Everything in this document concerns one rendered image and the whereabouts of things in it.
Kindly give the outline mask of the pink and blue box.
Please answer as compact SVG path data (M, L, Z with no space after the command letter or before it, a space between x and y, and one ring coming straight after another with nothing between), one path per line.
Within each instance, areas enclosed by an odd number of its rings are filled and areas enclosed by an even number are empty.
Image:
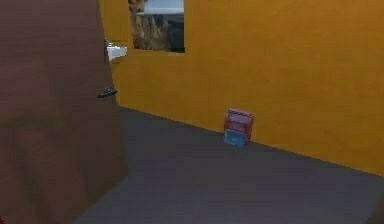
M230 108L224 123L224 142L245 148L251 139L254 116L250 112Z

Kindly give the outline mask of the framed mountain landscape picture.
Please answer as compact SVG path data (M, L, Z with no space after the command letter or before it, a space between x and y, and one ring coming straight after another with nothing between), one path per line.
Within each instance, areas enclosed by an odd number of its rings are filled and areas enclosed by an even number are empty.
M135 49L184 53L184 0L127 0Z

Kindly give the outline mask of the brown wooden room door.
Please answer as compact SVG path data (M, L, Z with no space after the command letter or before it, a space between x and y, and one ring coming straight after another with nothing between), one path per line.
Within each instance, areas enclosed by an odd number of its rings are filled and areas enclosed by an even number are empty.
M0 222L72 224L128 174L99 0L0 0Z

